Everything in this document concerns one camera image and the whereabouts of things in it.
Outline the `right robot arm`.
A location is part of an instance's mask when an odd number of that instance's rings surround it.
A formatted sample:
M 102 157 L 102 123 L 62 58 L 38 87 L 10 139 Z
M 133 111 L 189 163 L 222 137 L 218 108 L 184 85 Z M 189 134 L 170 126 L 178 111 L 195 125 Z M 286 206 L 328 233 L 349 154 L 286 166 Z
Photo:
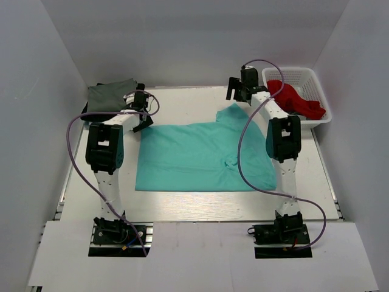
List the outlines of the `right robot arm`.
M 252 66 L 242 66 L 239 78 L 229 78 L 226 99 L 259 108 L 258 114 L 267 122 L 266 152 L 275 167 L 276 193 L 283 198 L 275 215 L 277 218 L 297 218 L 301 215 L 295 179 L 301 151 L 300 118 L 281 109 L 268 89 L 260 86 L 258 71 Z

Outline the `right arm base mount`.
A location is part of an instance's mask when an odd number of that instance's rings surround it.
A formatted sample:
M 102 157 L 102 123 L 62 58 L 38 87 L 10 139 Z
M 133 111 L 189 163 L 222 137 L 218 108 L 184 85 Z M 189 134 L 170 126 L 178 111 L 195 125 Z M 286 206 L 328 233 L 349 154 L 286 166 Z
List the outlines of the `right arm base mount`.
M 274 222 L 272 224 L 255 224 L 247 230 L 253 237 L 256 259 L 310 259 L 312 249 L 308 228 L 302 224 L 300 228 L 285 230 Z

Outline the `teal t shirt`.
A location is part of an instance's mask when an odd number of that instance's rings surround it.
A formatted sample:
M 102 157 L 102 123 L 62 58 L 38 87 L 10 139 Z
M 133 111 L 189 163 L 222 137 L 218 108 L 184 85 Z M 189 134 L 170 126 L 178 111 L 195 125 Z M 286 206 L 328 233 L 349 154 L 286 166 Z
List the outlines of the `teal t shirt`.
M 233 104 L 213 122 L 160 125 L 141 132 L 137 191 L 250 192 L 275 190 L 277 179 L 265 137 Z

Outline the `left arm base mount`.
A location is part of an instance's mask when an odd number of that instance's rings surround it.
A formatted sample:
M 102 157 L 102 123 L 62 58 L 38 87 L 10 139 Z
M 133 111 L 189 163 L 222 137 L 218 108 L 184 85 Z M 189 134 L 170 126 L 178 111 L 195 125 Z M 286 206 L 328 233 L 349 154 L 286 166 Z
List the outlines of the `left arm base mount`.
M 153 239 L 152 224 L 128 225 L 94 223 L 89 244 L 89 257 L 144 258 L 149 253 Z

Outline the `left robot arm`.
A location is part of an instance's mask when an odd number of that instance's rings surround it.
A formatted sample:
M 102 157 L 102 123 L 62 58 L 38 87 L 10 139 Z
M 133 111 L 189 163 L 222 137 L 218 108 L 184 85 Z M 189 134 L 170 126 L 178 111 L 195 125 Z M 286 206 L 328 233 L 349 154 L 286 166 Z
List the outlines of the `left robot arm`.
M 97 180 L 98 191 L 103 195 L 101 217 L 114 221 L 125 216 L 119 191 L 119 168 L 124 161 L 124 135 L 137 133 L 151 126 L 148 112 L 151 94 L 137 89 L 124 95 L 125 109 L 104 122 L 89 126 L 86 162 Z

